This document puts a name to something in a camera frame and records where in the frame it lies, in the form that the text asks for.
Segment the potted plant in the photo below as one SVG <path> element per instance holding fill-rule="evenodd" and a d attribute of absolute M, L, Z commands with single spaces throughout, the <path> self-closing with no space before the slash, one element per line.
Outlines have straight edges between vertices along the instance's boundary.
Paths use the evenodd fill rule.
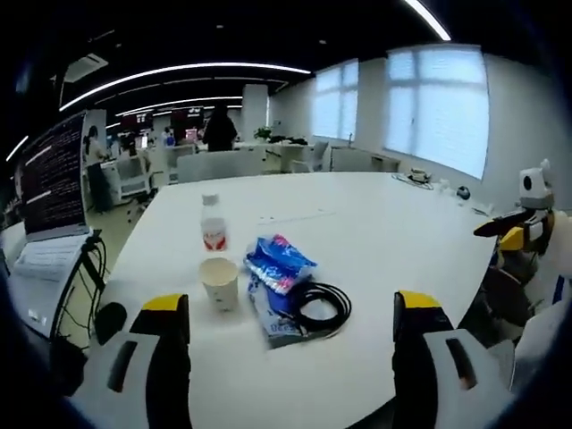
<path fill-rule="evenodd" d="M 254 133 L 254 138 L 256 140 L 266 143 L 266 141 L 270 138 L 271 135 L 272 135 L 272 130 L 270 129 L 270 127 L 260 127 Z"/>

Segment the blue snack bag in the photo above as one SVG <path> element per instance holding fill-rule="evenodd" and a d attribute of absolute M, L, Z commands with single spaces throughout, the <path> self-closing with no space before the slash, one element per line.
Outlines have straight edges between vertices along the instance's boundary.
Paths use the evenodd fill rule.
<path fill-rule="evenodd" d="M 258 238 L 256 248 L 247 253 L 244 264 L 280 295 L 286 295 L 292 287 L 307 279 L 316 266 L 280 234 Z"/>

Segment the window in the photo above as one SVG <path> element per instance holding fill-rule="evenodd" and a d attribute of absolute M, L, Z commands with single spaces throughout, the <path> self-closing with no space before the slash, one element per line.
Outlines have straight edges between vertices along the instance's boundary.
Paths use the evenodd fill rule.
<path fill-rule="evenodd" d="M 422 46 L 390 53 L 385 148 L 483 178 L 489 95 L 481 51 Z"/>
<path fill-rule="evenodd" d="M 312 134 L 349 139 L 356 134 L 357 114 L 358 60 L 318 72 L 312 100 Z"/>

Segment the bottle label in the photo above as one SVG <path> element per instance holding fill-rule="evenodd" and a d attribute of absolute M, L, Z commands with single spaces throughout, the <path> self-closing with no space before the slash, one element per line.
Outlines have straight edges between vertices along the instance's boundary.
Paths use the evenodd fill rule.
<path fill-rule="evenodd" d="M 226 234 L 224 231 L 204 232 L 203 241 L 207 250 L 225 250 Z"/>

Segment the plastic water bottle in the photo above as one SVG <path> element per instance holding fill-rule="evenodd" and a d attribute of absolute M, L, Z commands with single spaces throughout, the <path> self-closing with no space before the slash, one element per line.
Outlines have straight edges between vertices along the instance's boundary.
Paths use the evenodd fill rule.
<path fill-rule="evenodd" d="M 206 250 L 226 250 L 226 222 L 219 204 L 218 194 L 203 195 L 203 214 L 200 228 L 203 232 Z"/>

